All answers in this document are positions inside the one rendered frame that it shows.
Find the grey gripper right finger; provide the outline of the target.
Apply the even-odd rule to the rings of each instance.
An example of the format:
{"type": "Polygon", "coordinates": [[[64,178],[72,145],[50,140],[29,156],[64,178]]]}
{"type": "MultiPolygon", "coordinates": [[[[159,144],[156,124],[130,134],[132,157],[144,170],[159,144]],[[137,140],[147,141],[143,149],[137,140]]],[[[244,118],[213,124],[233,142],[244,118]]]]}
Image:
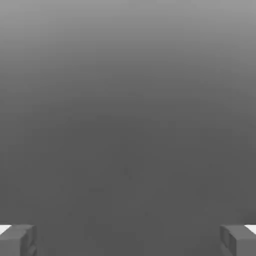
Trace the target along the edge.
{"type": "Polygon", "coordinates": [[[222,256],[256,256],[256,224],[221,225],[222,256]]]}

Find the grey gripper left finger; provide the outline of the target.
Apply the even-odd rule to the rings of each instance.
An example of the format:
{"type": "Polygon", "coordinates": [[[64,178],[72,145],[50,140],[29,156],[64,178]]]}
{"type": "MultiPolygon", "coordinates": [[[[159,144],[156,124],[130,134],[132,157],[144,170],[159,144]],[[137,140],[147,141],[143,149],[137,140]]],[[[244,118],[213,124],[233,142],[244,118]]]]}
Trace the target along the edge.
{"type": "Polygon", "coordinates": [[[38,256],[37,227],[0,224],[0,256],[38,256]]]}

